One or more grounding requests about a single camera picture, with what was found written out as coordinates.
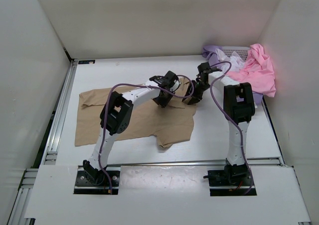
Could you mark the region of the beige t shirt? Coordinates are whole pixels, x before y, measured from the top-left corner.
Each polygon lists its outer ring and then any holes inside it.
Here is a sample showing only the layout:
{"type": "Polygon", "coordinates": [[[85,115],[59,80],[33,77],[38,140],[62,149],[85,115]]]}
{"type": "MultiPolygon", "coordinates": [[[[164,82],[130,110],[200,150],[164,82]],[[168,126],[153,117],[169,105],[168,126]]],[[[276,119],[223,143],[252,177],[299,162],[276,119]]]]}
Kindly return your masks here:
{"type": "MultiPolygon", "coordinates": [[[[79,95],[75,146],[95,144],[100,133],[100,113],[110,89],[94,89],[79,95]]],[[[195,105],[187,105],[173,97],[165,108],[149,100],[133,110],[128,128],[117,140],[155,136],[163,148],[189,141],[193,128],[195,105]]]]}

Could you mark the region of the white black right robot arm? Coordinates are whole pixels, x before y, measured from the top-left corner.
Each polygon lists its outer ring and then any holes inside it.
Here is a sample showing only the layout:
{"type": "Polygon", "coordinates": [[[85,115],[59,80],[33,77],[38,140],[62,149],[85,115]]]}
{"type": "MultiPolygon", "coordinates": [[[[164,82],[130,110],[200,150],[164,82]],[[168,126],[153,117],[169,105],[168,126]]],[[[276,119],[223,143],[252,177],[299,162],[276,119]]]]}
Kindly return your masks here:
{"type": "Polygon", "coordinates": [[[202,100],[203,93],[210,90],[214,102],[212,88],[217,88],[223,94],[223,106],[217,107],[224,114],[229,124],[229,149],[226,165],[220,172],[208,175],[208,178],[225,185],[237,185],[249,176],[249,167],[246,158],[246,138],[249,123],[255,114],[255,103],[252,88],[249,83],[240,83],[221,71],[205,70],[189,83],[184,99],[188,105],[202,100]]]}

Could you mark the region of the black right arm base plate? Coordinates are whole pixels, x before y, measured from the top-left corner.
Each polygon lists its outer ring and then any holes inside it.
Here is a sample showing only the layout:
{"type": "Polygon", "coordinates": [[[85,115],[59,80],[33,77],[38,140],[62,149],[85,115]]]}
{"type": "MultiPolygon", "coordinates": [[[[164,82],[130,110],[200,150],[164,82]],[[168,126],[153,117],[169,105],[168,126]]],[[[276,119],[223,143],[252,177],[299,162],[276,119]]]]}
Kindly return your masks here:
{"type": "Polygon", "coordinates": [[[208,181],[211,197],[256,196],[256,188],[252,184],[251,175],[244,174],[229,177],[224,170],[208,170],[203,176],[208,181]]]}

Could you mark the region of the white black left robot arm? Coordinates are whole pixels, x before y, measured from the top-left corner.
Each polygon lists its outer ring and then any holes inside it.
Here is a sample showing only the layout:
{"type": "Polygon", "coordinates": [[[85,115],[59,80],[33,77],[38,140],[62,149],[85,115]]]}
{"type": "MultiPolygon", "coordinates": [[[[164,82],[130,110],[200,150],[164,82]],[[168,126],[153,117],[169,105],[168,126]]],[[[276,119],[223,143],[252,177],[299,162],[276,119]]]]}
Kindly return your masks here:
{"type": "Polygon", "coordinates": [[[153,76],[141,85],[121,83],[113,86],[100,113],[100,134],[92,155],[83,161],[85,178],[94,186],[111,177],[106,171],[108,157],[118,135],[129,126],[132,112],[143,103],[153,100],[166,107],[180,85],[179,78],[173,75],[153,76]]]}

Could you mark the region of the pink t shirt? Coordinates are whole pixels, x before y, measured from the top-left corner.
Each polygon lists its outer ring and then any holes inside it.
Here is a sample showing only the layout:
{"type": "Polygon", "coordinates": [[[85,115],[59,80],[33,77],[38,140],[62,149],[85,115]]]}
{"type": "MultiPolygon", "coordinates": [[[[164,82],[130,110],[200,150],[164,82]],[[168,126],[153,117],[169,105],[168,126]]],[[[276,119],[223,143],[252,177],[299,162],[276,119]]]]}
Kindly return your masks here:
{"type": "Polygon", "coordinates": [[[227,76],[240,83],[250,83],[252,91],[273,98],[276,93],[275,72],[269,55],[261,44],[253,44],[248,51],[244,67],[227,76]]]}

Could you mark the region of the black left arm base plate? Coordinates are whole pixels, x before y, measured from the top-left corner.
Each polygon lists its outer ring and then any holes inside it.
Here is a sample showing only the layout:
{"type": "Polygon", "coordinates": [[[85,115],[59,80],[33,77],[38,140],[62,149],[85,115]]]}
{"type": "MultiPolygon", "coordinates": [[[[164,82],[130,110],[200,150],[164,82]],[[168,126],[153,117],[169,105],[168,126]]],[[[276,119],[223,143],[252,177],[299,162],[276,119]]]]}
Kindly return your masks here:
{"type": "Polygon", "coordinates": [[[107,173],[110,176],[112,189],[109,188],[109,180],[104,172],[98,175],[96,180],[89,178],[82,166],[78,167],[73,194],[78,195],[117,195],[120,183],[120,167],[109,167],[107,173]]]}

